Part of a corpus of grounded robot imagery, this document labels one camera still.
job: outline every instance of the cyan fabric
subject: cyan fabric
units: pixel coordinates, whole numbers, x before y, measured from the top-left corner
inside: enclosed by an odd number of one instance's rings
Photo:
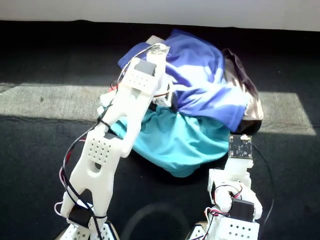
[[[173,77],[178,111],[187,116],[219,120],[235,131],[244,116],[248,99],[241,89],[224,80],[222,53],[212,44],[179,30],[173,30],[163,43],[170,47],[165,74]],[[148,46],[145,42],[134,46],[118,65],[123,68]]]
[[[127,118],[111,126],[120,137],[127,132]],[[175,177],[187,177],[201,164],[228,151],[229,129],[209,117],[173,113],[165,107],[148,110],[133,146],[138,154]]]

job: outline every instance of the dark floor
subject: dark floor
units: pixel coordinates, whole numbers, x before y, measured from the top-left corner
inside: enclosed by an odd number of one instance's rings
[[[66,149],[93,124],[119,58],[150,35],[167,37],[174,26],[80,21],[0,22],[0,28],[0,239],[53,239],[66,226],[53,211],[63,194],[58,170]],[[320,34],[179,28],[229,47],[261,92],[265,121],[254,142],[276,185],[263,239],[319,239]],[[267,209],[269,177],[255,159],[252,188]],[[210,166],[223,165],[222,159]],[[191,227],[209,205],[208,168],[177,179],[133,152],[119,163],[109,220],[121,233],[137,210],[165,202],[182,210]],[[132,239],[182,240],[181,229],[171,215],[155,213]]]

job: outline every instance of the cable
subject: cable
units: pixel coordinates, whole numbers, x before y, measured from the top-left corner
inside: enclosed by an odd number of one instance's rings
[[[214,217],[212,216],[211,221],[210,221],[210,224],[209,224],[209,227],[206,229],[205,234],[203,235],[203,238],[202,238],[201,240],[205,240],[205,239],[206,239],[206,237],[207,237],[207,235],[208,235],[208,233],[209,233],[211,224],[212,224],[213,221],[214,221]]]
[[[120,239],[129,240],[138,223],[146,216],[156,212],[166,212],[171,214],[180,223],[181,234],[184,235],[188,233],[189,224],[182,211],[167,203],[154,203],[141,208],[129,219],[122,231]]]
[[[229,185],[229,184],[223,184],[223,185],[219,185],[219,186],[217,186],[215,189],[214,189],[214,196],[212,196],[213,197],[213,202],[214,202],[214,204],[216,204],[216,190],[218,189],[218,188],[220,188],[220,187],[232,187],[232,188],[234,188],[236,191],[237,191],[237,193],[234,195],[234,196],[232,196],[233,198],[237,198],[237,197],[239,197],[239,195],[241,194],[241,192],[242,192],[242,187],[241,187],[241,190],[238,190],[235,186],[232,186],[232,185]]]
[[[55,213],[56,213],[57,215],[59,215],[60,217],[62,217],[62,215],[61,215],[60,212],[58,212],[57,206],[58,206],[58,205],[61,205],[62,203],[63,203],[63,201],[60,201],[60,202],[57,202],[57,203],[54,205],[54,211],[55,211]]]
[[[147,47],[146,49],[138,52],[133,58],[137,57],[138,55],[144,53],[144,52],[147,51],[147,50],[152,49],[152,48],[155,47],[155,46],[156,46],[156,45],[151,45],[151,46]],[[121,70],[121,73],[120,73],[120,75],[119,75],[119,77],[118,77],[118,79],[117,79],[117,81],[116,81],[116,83],[117,83],[116,91],[117,91],[117,92],[118,92],[118,84],[120,83],[121,77],[123,76],[123,73],[125,72],[125,70],[126,70],[127,67],[129,66],[129,64],[131,63],[131,61],[132,61],[133,58],[131,58],[130,61],[129,61],[129,62],[124,66],[124,68]],[[110,106],[112,106],[112,101],[113,101],[113,99],[111,100],[111,102],[109,103],[109,105],[105,108],[105,110],[103,111],[103,113],[97,118],[97,122],[96,122],[91,128],[89,128],[86,132],[84,132],[81,136],[79,136],[79,137],[70,145],[70,147],[68,148],[68,150],[66,151],[66,153],[65,153],[65,155],[64,155],[63,162],[62,162],[62,167],[61,167],[60,170],[59,170],[59,179],[60,179],[61,183],[63,184],[66,193],[69,195],[69,197],[70,197],[70,199],[73,201],[73,203],[74,203],[75,205],[77,205],[77,206],[79,205],[79,204],[77,203],[77,201],[73,198],[73,196],[71,195],[71,193],[69,192],[69,190],[71,190],[72,193],[73,193],[73,194],[85,205],[85,207],[90,211],[91,216],[93,217],[93,221],[94,221],[94,225],[95,225],[95,228],[96,228],[96,231],[97,231],[97,234],[98,234],[98,238],[99,238],[100,240],[103,240],[103,238],[102,238],[102,236],[101,236],[101,232],[100,232],[100,229],[99,229],[99,225],[98,225],[97,219],[103,219],[103,218],[107,217],[107,215],[105,215],[105,216],[95,216],[95,213],[93,212],[92,208],[88,205],[88,203],[87,203],[86,201],[84,201],[84,200],[82,199],[82,197],[77,193],[77,191],[75,190],[75,188],[74,188],[74,187],[72,186],[72,184],[70,183],[70,180],[69,180],[69,178],[68,178],[68,176],[67,176],[67,173],[66,173],[66,164],[68,163],[69,158],[70,158],[70,155],[71,155],[71,152],[72,152],[72,150],[74,149],[74,147],[76,146],[76,144],[77,144],[78,142],[83,142],[83,141],[85,141],[85,140],[83,139],[83,137],[85,137],[85,136],[88,134],[88,132],[90,132],[91,130],[93,130],[99,123],[103,123],[103,124],[106,125],[108,128],[110,128],[110,125],[109,125],[108,123],[106,123],[106,122],[103,121],[103,117],[105,116],[108,108],[109,108]],[[59,214],[58,211],[56,211],[56,206],[57,206],[57,205],[58,205],[57,203],[54,205],[54,210],[55,210],[55,212],[56,212],[57,214]]]
[[[275,183],[274,183],[274,178],[273,178],[273,175],[272,175],[272,171],[271,171],[271,167],[269,166],[267,160],[265,159],[265,157],[262,155],[262,153],[260,152],[260,150],[258,149],[258,147],[255,145],[255,144],[252,144],[254,149],[257,151],[257,153],[260,155],[260,157],[262,158],[262,160],[264,161],[264,164],[267,168],[267,171],[269,173],[269,177],[270,177],[270,185],[271,185],[271,191],[272,191],[272,201],[271,201],[271,206],[270,206],[270,209],[263,221],[263,223],[261,224],[261,228],[260,228],[260,231],[259,231],[259,237],[258,239],[261,239],[261,236],[262,236],[262,233],[264,231],[264,228],[265,228],[265,225],[266,225],[266,222],[271,214],[271,211],[272,209],[274,208],[274,205],[275,205]]]
[[[65,191],[67,192],[67,194],[69,195],[70,199],[73,201],[73,203],[75,205],[79,205],[77,203],[77,201],[73,198],[73,196],[70,194],[69,190],[68,190],[68,187],[70,188],[70,190],[73,192],[73,194],[85,205],[85,207],[90,211],[91,213],[91,216],[93,217],[93,221],[94,221],[94,225],[95,225],[95,228],[96,228],[96,231],[97,231],[97,234],[98,234],[98,237],[100,240],[103,240],[102,236],[101,236],[101,232],[100,232],[100,229],[99,229],[99,225],[98,225],[98,221],[97,219],[103,219],[106,217],[105,216],[95,216],[95,213],[94,211],[92,210],[92,208],[87,204],[86,201],[84,201],[82,199],[82,197],[77,193],[77,191],[75,190],[75,188],[72,186],[72,184],[70,183],[70,180],[66,174],[66,164],[67,162],[69,161],[69,158],[70,158],[70,155],[71,155],[71,152],[72,150],[74,149],[74,147],[76,146],[76,144],[78,142],[83,142],[85,141],[83,139],[83,137],[85,137],[89,131],[93,130],[101,121],[102,121],[102,118],[103,116],[106,114],[108,108],[112,106],[112,101],[110,102],[110,104],[105,108],[105,110],[103,111],[103,113],[97,118],[97,122],[92,126],[90,127],[86,132],[84,132],[81,136],[79,136],[71,145],[70,147],[68,148],[67,152],[65,153],[64,155],[64,158],[63,158],[63,163],[62,163],[62,167],[59,171],[59,178],[60,178],[60,181],[63,183],[64,185],[64,188],[65,188]]]

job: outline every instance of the clothing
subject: clothing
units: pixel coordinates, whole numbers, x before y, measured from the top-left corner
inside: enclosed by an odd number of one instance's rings
[[[120,118],[111,130],[123,138],[127,118]],[[133,150],[173,176],[183,178],[201,164],[223,157],[228,151],[229,132],[212,118],[185,116],[158,106],[145,114]]]
[[[221,52],[224,56],[224,79],[229,85],[240,89],[248,99],[243,119],[236,132],[243,133],[246,129],[251,128],[252,130],[247,133],[252,135],[259,130],[264,118],[258,90],[248,77],[238,56],[228,48],[223,49]]]
[[[173,30],[162,42],[170,47],[165,74],[172,78],[177,109],[187,116],[209,117],[237,130],[246,111],[248,99],[241,89],[223,78],[224,57],[212,44],[189,33]],[[118,62],[123,68],[146,42],[134,46]]]

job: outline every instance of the dark fabric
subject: dark fabric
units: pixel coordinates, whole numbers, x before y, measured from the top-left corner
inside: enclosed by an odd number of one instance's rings
[[[96,119],[99,95],[118,77],[118,59],[152,34],[166,38],[176,26],[0,22],[0,27],[0,239],[50,240],[67,226],[53,211],[63,195],[62,158]],[[263,239],[318,239],[320,34],[179,28],[232,49],[259,90],[264,120],[253,142],[270,164],[276,191]],[[71,167],[79,154],[77,147]],[[267,210],[269,177],[263,161],[253,156],[252,188]],[[121,233],[140,208],[166,202],[181,209],[191,227],[205,220],[208,168],[224,164],[221,159],[177,179],[133,152],[117,168],[108,219]],[[174,217],[155,213],[136,227],[132,239],[184,236]]]
[[[226,82],[241,89],[248,99],[244,116],[235,133],[253,135],[260,129],[264,118],[258,90],[248,77],[239,57],[229,48],[223,49],[221,52],[224,57],[224,78]]]

